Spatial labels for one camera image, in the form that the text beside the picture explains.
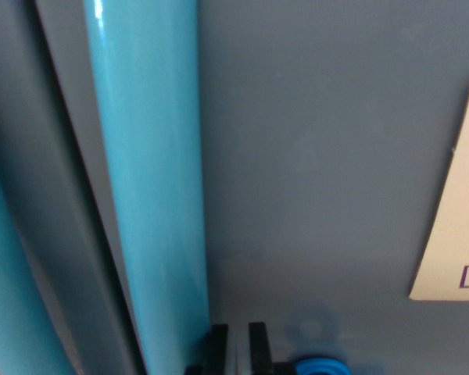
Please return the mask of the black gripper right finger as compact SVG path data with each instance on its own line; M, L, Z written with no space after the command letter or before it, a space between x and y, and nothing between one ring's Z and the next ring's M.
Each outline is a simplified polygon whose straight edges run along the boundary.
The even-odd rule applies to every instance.
M273 374L267 327L264 322L249 323L249 354L251 374Z

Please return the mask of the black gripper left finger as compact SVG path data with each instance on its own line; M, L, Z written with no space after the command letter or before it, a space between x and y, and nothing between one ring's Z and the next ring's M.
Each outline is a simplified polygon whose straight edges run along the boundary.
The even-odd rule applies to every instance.
M227 324L212 325L206 359L203 364L204 375L224 375L227 361L227 339L229 326Z

